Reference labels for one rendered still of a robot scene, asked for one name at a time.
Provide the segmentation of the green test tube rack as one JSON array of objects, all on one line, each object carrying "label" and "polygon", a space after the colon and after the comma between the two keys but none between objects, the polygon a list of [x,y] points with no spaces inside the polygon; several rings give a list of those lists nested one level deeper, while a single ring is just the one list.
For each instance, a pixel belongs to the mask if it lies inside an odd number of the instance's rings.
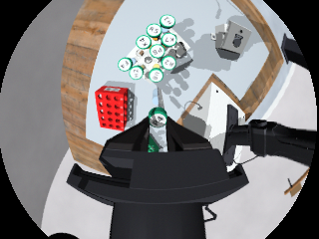
[{"label": "green test tube rack", "polygon": [[157,146],[151,136],[149,140],[149,151],[160,151],[160,148]]}]

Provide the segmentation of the red test tube rack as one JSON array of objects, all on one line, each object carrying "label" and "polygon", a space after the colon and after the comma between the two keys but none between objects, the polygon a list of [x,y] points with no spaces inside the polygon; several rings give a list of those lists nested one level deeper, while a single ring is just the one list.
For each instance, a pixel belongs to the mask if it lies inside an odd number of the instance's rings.
[{"label": "red test tube rack", "polygon": [[128,114],[128,88],[102,86],[95,91],[95,96],[100,127],[124,131]]}]

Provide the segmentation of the conical tube with yellow liquid and green cap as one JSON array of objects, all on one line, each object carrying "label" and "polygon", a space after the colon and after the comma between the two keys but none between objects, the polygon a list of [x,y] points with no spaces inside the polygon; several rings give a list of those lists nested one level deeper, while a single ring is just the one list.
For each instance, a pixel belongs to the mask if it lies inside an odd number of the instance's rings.
[{"label": "conical tube with yellow liquid and green cap", "polygon": [[133,80],[139,80],[144,75],[144,64],[131,67],[129,74]]}]

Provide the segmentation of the white tube rack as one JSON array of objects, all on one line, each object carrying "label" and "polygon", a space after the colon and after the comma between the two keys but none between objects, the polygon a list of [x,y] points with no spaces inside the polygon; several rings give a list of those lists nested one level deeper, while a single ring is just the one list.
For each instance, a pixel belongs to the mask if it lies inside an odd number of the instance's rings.
[{"label": "white tube rack", "polygon": [[[184,41],[184,39],[177,33],[175,32],[172,28],[168,30],[168,33],[173,33],[176,35],[177,41],[176,44],[170,48],[165,48],[165,54],[164,56],[172,56],[175,59],[178,59],[183,53],[185,53],[188,49],[190,49],[190,46]],[[161,33],[161,36],[163,33]],[[151,38],[151,37],[150,37]],[[158,41],[154,41],[152,39],[152,45],[154,44],[160,44],[160,38]],[[144,75],[143,78],[149,82],[150,84],[152,81],[149,78],[149,73],[150,70],[153,68],[154,64],[159,64],[160,68],[162,71],[165,69],[162,67],[160,58],[156,59],[150,55],[150,49],[142,50],[139,49],[137,46],[135,46],[132,51],[127,55],[129,58],[135,58],[137,62],[134,64],[135,65],[141,65],[144,64],[145,70],[144,70]],[[149,64],[148,64],[149,63]]]}]

